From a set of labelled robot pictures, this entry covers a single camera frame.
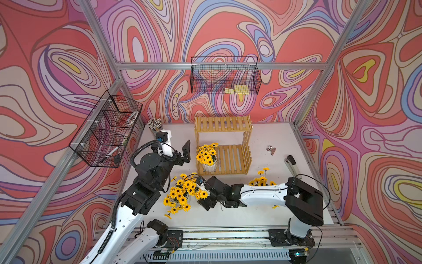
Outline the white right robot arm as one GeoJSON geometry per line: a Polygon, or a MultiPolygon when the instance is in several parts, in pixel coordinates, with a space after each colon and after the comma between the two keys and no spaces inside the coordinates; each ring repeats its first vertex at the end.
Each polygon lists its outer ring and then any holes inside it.
{"type": "Polygon", "coordinates": [[[318,189],[303,182],[298,176],[290,177],[284,184],[250,186],[244,184],[227,185],[215,176],[205,180],[199,176],[194,182],[208,195],[198,203],[206,210],[220,203],[225,208],[274,205],[288,208],[293,217],[289,218],[286,229],[269,231],[272,246],[314,246],[311,227],[324,225],[323,194],[318,189]]]}

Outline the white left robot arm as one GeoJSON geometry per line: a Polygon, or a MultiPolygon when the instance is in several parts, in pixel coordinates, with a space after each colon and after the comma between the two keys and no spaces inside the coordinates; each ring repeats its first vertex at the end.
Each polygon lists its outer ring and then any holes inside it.
{"type": "Polygon", "coordinates": [[[114,204],[111,222],[83,264],[134,264],[156,246],[164,246],[168,239],[168,226],[152,220],[129,245],[127,238],[143,222],[158,201],[164,188],[170,186],[170,173],[175,165],[189,163],[191,142],[187,141],[177,152],[169,141],[152,140],[145,143],[130,157],[137,177],[114,204]]]}

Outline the sunflower pot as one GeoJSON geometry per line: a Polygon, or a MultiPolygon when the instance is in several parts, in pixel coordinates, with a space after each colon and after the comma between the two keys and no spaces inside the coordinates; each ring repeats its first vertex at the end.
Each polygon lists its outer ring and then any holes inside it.
{"type": "Polygon", "coordinates": [[[266,175],[269,168],[263,168],[258,171],[258,178],[249,182],[249,187],[242,194],[242,202],[247,206],[268,205],[273,209],[283,206],[282,199],[283,185],[276,184],[274,181],[268,180],[266,175]]]}
{"type": "Polygon", "coordinates": [[[187,178],[188,175],[183,173],[171,180],[171,182],[175,182],[175,185],[170,188],[168,195],[163,200],[163,205],[167,209],[165,216],[170,220],[172,215],[191,210],[187,178]]]}
{"type": "Polygon", "coordinates": [[[196,161],[205,172],[215,172],[217,168],[218,158],[216,149],[218,143],[211,143],[199,146],[197,148],[196,161]]]}
{"type": "Polygon", "coordinates": [[[191,175],[181,174],[180,177],[183,180],[182,189],[185,193],[194,196],[197,200],[204,200],[209,197],[208,191],[201,191],[195,184],[195,179],[200,176],[199,174],[193,173],[191,175]]]}

